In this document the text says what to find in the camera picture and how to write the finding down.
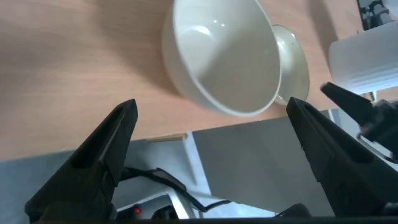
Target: black cable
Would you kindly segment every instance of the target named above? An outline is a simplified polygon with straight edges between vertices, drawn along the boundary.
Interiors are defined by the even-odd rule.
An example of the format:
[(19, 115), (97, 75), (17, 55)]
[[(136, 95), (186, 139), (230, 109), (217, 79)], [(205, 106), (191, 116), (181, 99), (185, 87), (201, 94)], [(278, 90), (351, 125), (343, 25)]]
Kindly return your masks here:
[[(146, 177), (146, 178), (148, 178), (150, 180), (153, 180), (154, 182), (157, 182), (157, 183), (160, 183), (160, 184), (164, 184), (164, 185), (166, 185), (168, 187), (173, 188), (176, 192), (181, 194), (184, 198), (186, 198), (190, 203), (192, 203), (193, 206), (195, 206), (201, 212), (208, 212), (209, 210), (211, 210), (211, 209), (213, 209), (215, 207), (218, 207), (220, 205), (226, 205), (228, 203), (231, 203), (231, 201), (229, 201), (229, 200), (222, 200), (222, 201), (215, 202), (215, 203), (212, 203), (212, 204), (207, 205), (207, 206), (203, 206), (195, 197), (190, 195), (185, 189), (181, 188), (179, 185), (175, 184), (171, 180), (167, 180), (167, 179), (165, 179), (163, 177), (158, 177), (155, 174), (153, 174), (154, 171), (164, 171), (162, 169), (158, 168), (156, 170), (150, 170), (150, 171), (144, 171), (144, 170), (139, 170), (139, 169), (130, 168), (130, 167), (126, 167), (125, 169), (127, 169), (129, 171), (129, 175), (131, 176), (131, 178), (137, 177), (137, 176), (143, 176), (143, 177)], [(176, 179), (171, 174), (167, 173), (166, 171), (164, 171), (164, 172), (166, 174), (168, 174), (169, 176), (173, 177), (175, 180), (179, 181), (178, 179)]]

